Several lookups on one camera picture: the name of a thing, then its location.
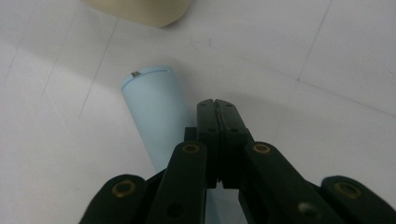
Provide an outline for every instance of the cylindrical object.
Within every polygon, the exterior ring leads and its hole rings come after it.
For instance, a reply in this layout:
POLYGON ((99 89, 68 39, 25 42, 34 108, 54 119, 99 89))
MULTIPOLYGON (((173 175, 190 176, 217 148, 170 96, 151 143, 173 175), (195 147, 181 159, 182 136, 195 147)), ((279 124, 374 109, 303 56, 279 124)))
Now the cylindrical object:
POLYGON ((183 142, 184 128, 192 126, 175 72, 169 66, 146 67, 125 78, 121 90, 155 171, 160 172, 183 142))

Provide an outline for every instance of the beige object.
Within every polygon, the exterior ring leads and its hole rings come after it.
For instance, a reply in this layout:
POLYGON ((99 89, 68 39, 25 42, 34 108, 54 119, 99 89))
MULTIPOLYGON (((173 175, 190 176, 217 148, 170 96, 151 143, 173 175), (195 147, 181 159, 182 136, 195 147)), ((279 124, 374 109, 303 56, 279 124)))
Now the beige object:
POLYGON ((187 11, 191 0, 82 0, 91 7, 148 26, 164 27, 187 11))

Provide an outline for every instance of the small screw on cylinder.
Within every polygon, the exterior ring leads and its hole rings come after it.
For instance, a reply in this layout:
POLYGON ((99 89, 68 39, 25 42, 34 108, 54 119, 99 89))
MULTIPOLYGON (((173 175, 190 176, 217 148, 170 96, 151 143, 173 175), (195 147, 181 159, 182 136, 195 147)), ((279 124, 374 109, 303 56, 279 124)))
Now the small screw on cylinder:
POLYGON ((131 75, 132 75, 133 77, 137 77, 137 76, 140 75, 140 73, 139 73, 138 71, 134 71, 134 72, 131 73, 131 75))

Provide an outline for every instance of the white table surface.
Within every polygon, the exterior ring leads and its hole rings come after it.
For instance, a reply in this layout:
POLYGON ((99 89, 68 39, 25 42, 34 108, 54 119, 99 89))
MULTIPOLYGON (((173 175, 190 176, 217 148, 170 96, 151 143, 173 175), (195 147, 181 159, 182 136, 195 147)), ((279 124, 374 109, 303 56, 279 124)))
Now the white table surface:
MULTIPOLYGON (((0 223, 78 223, 111 177, 154 175, 120 82, 177 71, 191 117, 234 103, 307 180, 396 207, 396 2, 194 0, 159 29, 78 0, 0 0, 0 223)), ((223 223, 247 223, 216 189, 223 223)))

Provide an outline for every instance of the tile grout line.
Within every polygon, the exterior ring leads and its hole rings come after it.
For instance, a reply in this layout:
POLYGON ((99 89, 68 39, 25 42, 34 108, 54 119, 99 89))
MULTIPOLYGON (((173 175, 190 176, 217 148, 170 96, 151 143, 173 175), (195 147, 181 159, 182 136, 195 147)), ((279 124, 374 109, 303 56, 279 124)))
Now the tile grout line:
POLYGON ((20 52, 22 42, 24 41, 25 36, 26 36, 26 34, 27 34, 27 30, 29 29, 29 26, 30 26, 30 24, 32 23, 32 18, 33 18, 33 16, 35 15, 35 11, 36 11, 36 9, 37 9, 38 1, 39 1, 39 0, 35 0, 35 7, 34 7, 34 9, 33 9, 33 11, 32 11, 32 14, 29 16, 29 21, 26 23, 26 26, 25 26, 24 29, 23 29, 22 37, 21 37, 21 39, 20 39, 20 42, 18 43, 17 50, 15 51, 15 54, 14 54, 14 56, 12 57, 11 63, 9 64, 9 68, 8 68, 8 71, 7 71, 7 74, 6 74, 6 81, 5 81, 5 83, 7 83, 7 81, 8 81, 8 76, 9 76, 9 73, 11 72, 12 65, 14 64, 15 58, 17 57, 18 53, 20 52))
POLYGON ((343 98, 343 99, 345 99, 345 100, 351 101, 351 102, 353 102, 353 103, 355 103, 355 104, 362 105, 362 106, 364 106, 364 107, 370 108, 370 109, 372 109, 372 110, 374 110, 374 111, 376 111, 376 112, 383 113, 383 114, 385 114, 385 115, 388 115, 388 116, 391 116, 391 117, 393 117, 393 118, 396 118, 396 115, 395 115, 395 114, 392 114, 392 113, 389 113, 389 112, 387 112, 387 111, 384 111, 384 110, 375 108, 374 106, 371 106, 371 105, 364 104, 364 103, 362 103, 362 102, 359 102, 359 101, 357 101, 357 100, 354 100, 354 99, 352 99, 352 98, 349 98, 349 97, 347 97, 347 96, 345 96, 345 95, 343 95, 343 94, 341 94, 341 93, 338 93, 338 92, 335 92, 335 91, 330 91, 330 90, 327 90, 327 89, 323 89, 323 88, 321 88, 321 87, 319 87, 319 86, 317 86, 317 85, 314 85, 314 84, 309 83, 309 82, 306 82, 306 81, 301 81, 301 80, 300 80, 300 82, 301 82, 301 83, 304 83, 305 85, 308 85, 308 86, 317 88, 317 89, 319 89, 319 90, 321 90, 321 91, 326 91, 326 92, 328 92, 328 93, 330 93, 330 94, 334 94, 334 95, 336 95, 336 96, 338 96, 338 97, 341 97, 341 98, 343 98))
POLYGON ((329 9, 330 9, 330 6, 331 6, 331 5, 332 5, 332 0, 330 0, 330 3, 329 3, 329 5, 327 6, 327 9, 326 9, 326 12, 324 13, 324 16, 323 16, 323 18, 322 18, 322 21, 320 22, 320 26, 319 26, 319 28, 318 28, 317 34, 315 35, 314 41, 313 41, 313 43, 312 43, 312 45, 311 45, 311 48, 309 48, 308 54, 306 55, 306 58, 305 58, 305 61, 304 61, 304 64, 303 64, 303 68, 302 68, 301 71, 300 71, 300 74, 299 74, 299 76, 298 76, 298 78, 297 78, 297 81, 300 81, 300 78, 303 76, 303 73, 304 73, 306 64, 307 64, 307 62, 308 62, 309 57, 311 56, 311 52, 312 52, 312 50, 314 49, 315 44, 317 43, 317 39, 318 39, 320 30, 321 30, 322 25, 323 25, 323 23, 324 23, 324 21, 325 21, 325 19, 326 19, 326 17, 327 17, 327 14, 329 13, 329 9))
POLYGON ((294 98, 294 93, 297 91, 298 85, 299 85, 299 81, 297 80, 294 83, 294 89, 291 92, 291 96, 290 96, 290 98, 289 98, 289 100, 288 100, 288 102, 286 104, 285 112, 283 112, 283 114, 282 114, 282 119, 280 119, 279 124, 276 127, 276 133, 275 133, 275 135, 274 135, 274 137, 272 139, 271 144, 275 144, 276 143, 277 136, 279 135, 279 132, 280 132, 280 127, 282 127, 282 125, 284 123, 284 120, 285 120, 285 117, 286 117, 286 115, 288 114, 288 112, 290 110, 291 100, 294 98))
MULTIPOLYGON (((48 141, 46 141, 46 138, 45 138, 46 135, 45 135, 45 132, 44 132, 44 128, 43 128, 42 125, 40 125, 41 123, 39 122, 39 119, 38 119, 38 115, 37 115, 38 110, 34 110, 33 109, 34 108, 33 107, 33 102, 29 100, 28 94, 26 92, 24 93, 23 98, 25 99, 25 101, 29 105, 30 114, 34 118, 36 129, 38 130, 38 134, 40 135, 41 140, 43 141, 43 150, 45 150, 45 152, 50 152, 50 146, 48 144, 48 141)), ((51 161, 52 165, 56 164, 56 161, 54 161, 54 160, 50 160, 50 161, 51 161)))
POLYGON ((44 93, 46 92, 46 89, 47 89, 47 87, 48 87, 48 85, 50 83, 50 80, 52 78, 52 74, 53 74, 53 71, 55 70, 56 65, 58 65, 58 61, 59 61, 59 58, 61 56, 61 52, 64 50, 64 44, 66 43, 66 39, 69 36, 70 30, 71 30, 71 28, 72 28, 72 26, 74 24, 75 19, 76 19, 77 12, 78 12, 78 6, 79 6, 79 4, 76 6, 76 9, 75 9, 75 12, 74 12, 74 15, 73 15, 73 19, 70 21, 69 27, 67 28, 67 31, 66 31, 66 35, 64 36, 64 41, 63 41, 63 43, 61 45, 61 48, 59 49, 59 51, 58 51, 58 53, 56 55, 55 63, 53 64, 53 66, 52 66, 52 68, 50 70, 49 77, 47 78, 47 81, 46 81, 46 84, 44 86, 43 92, 41 92, 41 98, 43 97, 44 93))
POLYGON ((113 38, 113 35, 114 35, 115 31, 116 31, 117 24, 119 23, 119 19, 120 19, 120 18, 117 17, 116 24, 114 24, 113 31, 111 32, 111 36, 110 36, 110 38, 109 38, 108 41, 107 41, 107 45, 106 45, 105 51, 103 52, 103 55, 102 55, 102 58, 101 58, 101 60, 100 60, 100 62, 99 62, 98 68, 96 69, 95 76, 93 77, 93 80, 92 80, 90 89, 88 90, 87 96, 86 96, 86 98, 85 98, 84 104, 82 105, 81 111, 79 112, 78 118, 81 117, 82 112, 84 111, 84 108, 85 108, 85 104, 87 104, 88 98, 90 97, 93 83, 95 82, 96 77, 97 77, 98 74, 99 74, 99 70, 100 70, 100 68, 101 68, 101 66, 102 66, 102 62, 103 62, 103 59, 105 58, 105 55, 106 55, 108 46, 110 45, 110 42, 111 42, 111 39, 113 38))

